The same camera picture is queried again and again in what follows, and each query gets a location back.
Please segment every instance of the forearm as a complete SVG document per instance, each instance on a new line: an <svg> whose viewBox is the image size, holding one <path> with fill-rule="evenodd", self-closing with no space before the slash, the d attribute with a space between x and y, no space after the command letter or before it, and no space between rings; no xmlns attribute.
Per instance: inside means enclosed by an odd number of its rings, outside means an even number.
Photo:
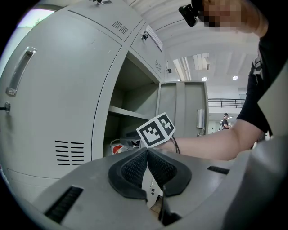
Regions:
<svg viewBox="0 0 288 230"><path fill-rule="evenodd" d="M181 154L208 159L230 160L234 159L239 152L248 150L260 133L261 130L252 124L237 120L230 129L202 137L176 138L176 141ZM172 152L176 151L172 141L158 147Z"/></svg>

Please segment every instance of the person wearing black cap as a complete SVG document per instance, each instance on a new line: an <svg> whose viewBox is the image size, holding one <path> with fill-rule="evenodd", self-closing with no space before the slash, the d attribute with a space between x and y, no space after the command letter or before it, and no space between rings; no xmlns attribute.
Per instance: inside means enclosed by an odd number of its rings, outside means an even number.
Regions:
<svg viewBox="0 0 288 230"><path fill-rule="evenodd" d="M258 57L252 63L246 101L233 127L203 137L176 138L181 154L230 160L239 152L250 149L262 132L269 130L271 133L258 101L287 62L287 38L283 34L287 8L282 5L284 2L202 0L203 11L199 19L208 26L254 33L259 37ZM172 142L159 147L175 150Z"/></svg>
<svg viewBox="0 0 288 230"><path fill-rule="evenodd" d="M222 127L223 129L229 129L230 126L228 125L227 118L229 117L228 113L224 113L223 121L222 121Z"/></svg>

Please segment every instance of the black metal railing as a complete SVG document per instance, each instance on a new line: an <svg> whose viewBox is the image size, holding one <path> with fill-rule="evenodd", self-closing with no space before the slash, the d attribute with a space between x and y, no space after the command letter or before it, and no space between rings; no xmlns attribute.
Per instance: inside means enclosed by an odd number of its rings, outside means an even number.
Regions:
<svg viewBox="0 0 288 230"><path fill-rule="evenodd" d="M220 108L242 108L245 99L225 99L225 98L213 98L208 99L209 107Z"/></svg>

